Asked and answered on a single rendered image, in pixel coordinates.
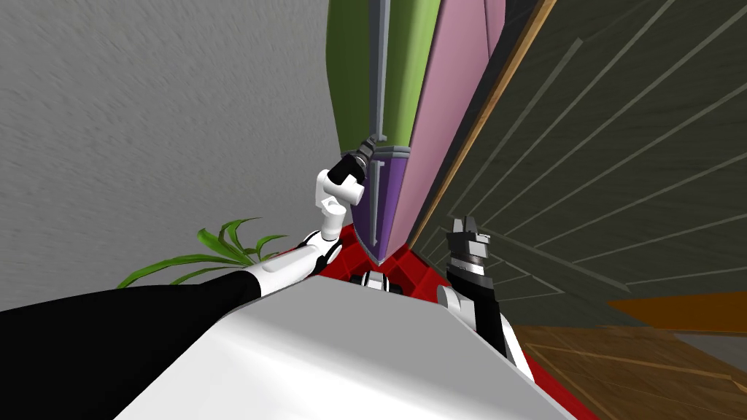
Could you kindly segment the long grey door handle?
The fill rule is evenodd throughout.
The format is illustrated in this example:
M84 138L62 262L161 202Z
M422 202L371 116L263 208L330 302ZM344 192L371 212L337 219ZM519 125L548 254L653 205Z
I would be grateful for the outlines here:
M368 0L368 122L376 143L386 141L383 134L384 97L387 71L390 0Z

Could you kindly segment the green fridge door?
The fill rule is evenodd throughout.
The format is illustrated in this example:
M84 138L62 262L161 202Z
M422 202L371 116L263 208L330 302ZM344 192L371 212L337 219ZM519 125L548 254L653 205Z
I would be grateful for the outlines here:
M442 0L390 0L385 77L384 145L411 142ZM328 77L340 149L353 150L369 128L368 0L329 0L326 26Z

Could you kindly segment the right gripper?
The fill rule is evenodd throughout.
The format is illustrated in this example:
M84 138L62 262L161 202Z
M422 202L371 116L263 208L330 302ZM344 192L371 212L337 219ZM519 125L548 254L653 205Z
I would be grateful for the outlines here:
M454 218L452 230L446 234L451 257L463 260L488 258L490 239L490 235L478 233L472 216Z

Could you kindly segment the purple fridge door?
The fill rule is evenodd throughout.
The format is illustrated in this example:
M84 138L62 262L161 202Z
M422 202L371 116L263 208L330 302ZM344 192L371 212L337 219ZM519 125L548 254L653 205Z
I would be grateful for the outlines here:
M403 182L404 171L411 149L404 146L389 146L377 149L372 160L384 161L382 170L382 185L379 207L379 243L375 249L371 248L369 241L370 232L370 205L369 205L369 182L371 162L364 181L364 194L352 210L353 229L357 242L363 247L369 259L376 265L381 265L390 252L387 246L390 243L395 210L399 199L400 189Z

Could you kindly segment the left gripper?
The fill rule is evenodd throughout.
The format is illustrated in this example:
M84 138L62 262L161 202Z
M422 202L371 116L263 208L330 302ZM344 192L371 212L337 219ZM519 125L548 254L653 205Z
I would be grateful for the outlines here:
M366 177L368 173L369 163L374 156L377 148L377 140L375 136L367 138L356 151L352 153L355 162L360 167L361 177Z

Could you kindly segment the pink fridge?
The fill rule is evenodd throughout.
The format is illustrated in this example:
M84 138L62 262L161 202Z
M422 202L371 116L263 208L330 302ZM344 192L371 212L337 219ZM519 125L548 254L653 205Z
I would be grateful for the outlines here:
M407 242L425 205L497 47L508 4L509 0L442 0L386 260Z

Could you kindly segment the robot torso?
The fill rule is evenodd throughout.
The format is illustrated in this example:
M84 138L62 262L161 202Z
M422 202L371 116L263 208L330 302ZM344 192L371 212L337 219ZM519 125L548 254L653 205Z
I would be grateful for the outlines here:
M443 306L316 276L206 331L115 420L574 420Z

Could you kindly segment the green leafy plant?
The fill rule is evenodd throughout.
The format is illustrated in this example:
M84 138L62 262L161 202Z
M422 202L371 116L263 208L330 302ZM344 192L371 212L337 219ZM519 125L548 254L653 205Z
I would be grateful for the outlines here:
M170 281L169 284L183 284L192 278L214 271L229 268L248 268L279 256L279 252L264 252L264 246L271 241L284 238L285 235L283 234L261 237L253 246L244 246L242 244L238 230L244 223L249 221L253 221L253 218L231 220L222 224L219 232L216 234L209 232L206 228L200 229L197 232L197 239L212 251L210 254L181 254L178 257L153 263L129 274L116 288L125 289L131 287L136 281L146 276L180 265L212 264L211 267L186 273Z

